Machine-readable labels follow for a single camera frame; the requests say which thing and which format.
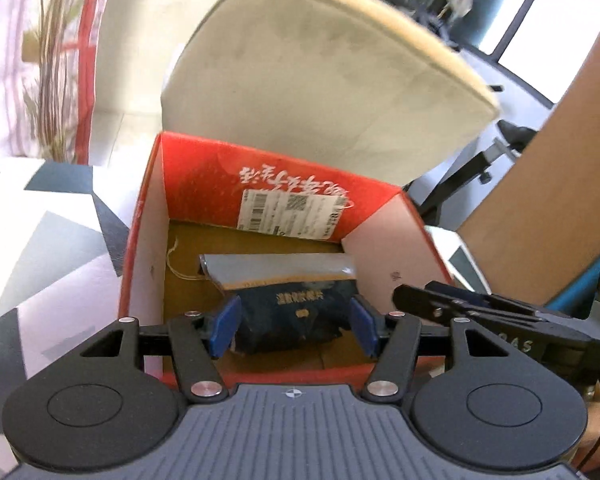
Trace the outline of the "dark blue mask packet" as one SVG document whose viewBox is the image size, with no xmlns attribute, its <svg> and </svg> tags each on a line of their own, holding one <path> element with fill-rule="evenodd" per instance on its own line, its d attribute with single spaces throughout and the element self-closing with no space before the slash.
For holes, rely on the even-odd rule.
<svg viewBox="0 0 600 480">
<path fill-rule="evenodd" d="M 349 302 L 358 285 L 353 259 L 342 252 L 205 254 L 199 261 L 225 299 L 242 300 L 230 348 L 247 354 L 290 350 L 350 330 Z"/>
</svg>

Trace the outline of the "red strawberry cardboard box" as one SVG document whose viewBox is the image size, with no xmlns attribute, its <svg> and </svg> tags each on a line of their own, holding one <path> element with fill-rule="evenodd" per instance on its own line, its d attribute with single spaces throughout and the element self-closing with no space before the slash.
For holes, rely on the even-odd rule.
<svg viewBox="0 0 600 480">
<path fill-rule="evenodd" d="M 395 185 L 254 148 L 163 132 L 135 207 L 119 311 L 158 325 L 253 292 L 300 333 L 321 289 L 353 285 L 378 311 L 393 289 L 450 274 Z"/>
</svg>

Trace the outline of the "brown wooden panel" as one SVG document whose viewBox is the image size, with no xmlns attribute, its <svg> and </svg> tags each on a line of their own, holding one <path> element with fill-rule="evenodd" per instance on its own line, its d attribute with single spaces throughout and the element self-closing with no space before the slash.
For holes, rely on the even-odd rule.
<svg viewBox="0 0 600 480">
<path fill-rule="evenodd" d="M 600 34 L 460 236 L 494 292 L 532 304 L 547 304 L 600 256 Z"/>
</svg>

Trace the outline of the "white shipping label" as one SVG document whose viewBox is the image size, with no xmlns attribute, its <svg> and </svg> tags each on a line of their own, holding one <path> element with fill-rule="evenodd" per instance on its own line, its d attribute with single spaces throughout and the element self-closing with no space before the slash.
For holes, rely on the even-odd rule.
<svg viewBox="0 0 600 480">
<path fill-rule="evenodd" d="M 347 197 L 245 190 L 237 229 L 273 236 L 328 240 L 347 208 Z"/>
</svg>

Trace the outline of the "beige chair backrest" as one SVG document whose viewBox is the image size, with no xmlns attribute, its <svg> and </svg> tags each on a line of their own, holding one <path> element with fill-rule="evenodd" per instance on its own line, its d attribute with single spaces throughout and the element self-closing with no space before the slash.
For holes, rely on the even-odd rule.
<svg viewBox="0 0 600 480">
<path fill-rule="evenodd" d="M 379 0 L 219 0 L 161 95 L 166 130 L 401 185 L 498 117 L 454 51 Z"/>
</svg>

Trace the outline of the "tall green bamboo plant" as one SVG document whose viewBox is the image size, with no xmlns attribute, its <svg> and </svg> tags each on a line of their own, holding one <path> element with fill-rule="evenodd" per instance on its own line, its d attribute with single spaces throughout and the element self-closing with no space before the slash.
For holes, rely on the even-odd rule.
<svg viewBox="0 0 600 480">
<path fill-rule="evenodd" d="M 22 36 L 21 59 L 38 72 L 23 103 L 38 157 L 78 160 L 79 21 L 86 0 L 35 0 L 36 24 Z"/>
</svg>

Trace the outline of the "black exercise bike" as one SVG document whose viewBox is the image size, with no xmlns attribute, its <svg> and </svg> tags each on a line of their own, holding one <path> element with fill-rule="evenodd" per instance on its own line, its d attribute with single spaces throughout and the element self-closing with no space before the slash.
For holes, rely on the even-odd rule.
<svg viewBox="0 0 600 480">
<path fill-rule="evenodd" d="M 460 154 L 404 186 L 428 226 L 447 226 L 450 220 L 446 218 L 444 206 L 452 202 L 454 195 L 477 184 L 490 186 L 494 169 L 513 166 L 553 108 L 510 70 L 452 32 L 451 25 L 466 18 L 474 9 L 474 0 L 445 0 L 436 15 L 423 10 L 414 14 L 420 24 L 437 34 L 486 78 L 501 107 L 494 122 Z"/>
</svg>

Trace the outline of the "red white printed curtain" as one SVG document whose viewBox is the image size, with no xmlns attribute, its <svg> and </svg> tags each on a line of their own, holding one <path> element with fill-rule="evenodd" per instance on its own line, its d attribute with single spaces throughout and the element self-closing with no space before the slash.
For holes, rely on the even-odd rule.
<svg viewBox="0 0 600 480">
<path fill-rule="evenodd" d="M 0 161 L 91 158 L 107 0 L 0 0 Z"/>
</svg>

